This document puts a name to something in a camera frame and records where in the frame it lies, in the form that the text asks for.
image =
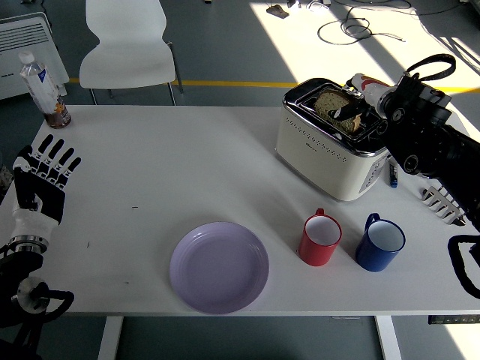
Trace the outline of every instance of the radiator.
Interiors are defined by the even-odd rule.
[[[25,50],[48,67],[60,94],[66,95],[64,84],[69,78],[53,43],[47,17],[44,13],[32,13],[0,19],[0,99],[29,92],[19,74],[23,65],[18,53]]]

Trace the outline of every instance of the toaster vent holes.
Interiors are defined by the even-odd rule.
[[[312,143],[315,145],[319,146],[322,150],[325,150],[327,154],[330,154],[331,156],[336,157],[338,160],[346,163],[347,158],[342,156],[341,154],[338,154],[335,150],[332,150],[329,148],[327,145],[325,145],[321,139],[316,139],[315,136],[310,135],[306,130],[301,125],[296,124],[293,120],[290,118],[286,118],[286,123],[290,124],[295,130],[297,130],[300,134],[302,134],[304,137],[309,139]]]
[[[346,163],[347,158],[342,156],[341,154],[337,153],[335,150],[330,149],[327,145],[321,143],[320,141],[317,141],[316,144],[322,149],[325,150],[327,154],[330,154],[331,156],[335,156],[338,160],[341,160],[342,162]]]

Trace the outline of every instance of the plate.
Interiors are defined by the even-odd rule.
[[[228,314],[253,302],[269,277],[262,242],[237,223],[207,223],[190,231],[170,260],[170,282],[188,305]]]

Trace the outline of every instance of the mug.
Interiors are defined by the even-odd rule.
[[[390,220],[368,215],[364,235],[355,252],[357,263],[369,272],[381,272],[405,246],[405,234]]]
[[[341,237],[340,224],[319,208],[315,215],[305,222],[298,255],[310,266],[325,265],[332,257]]]

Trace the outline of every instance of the cream toaster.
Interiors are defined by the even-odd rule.
[[[354,131],[319,115],[320,98],[353,96],[341,92],[341,86],[327,79],[310,79],[289,90],[283,97],[275,150],[317,187],[350,201],[375,184],[389,152],[376,136],[380,117],[375,112],[361,115]]]

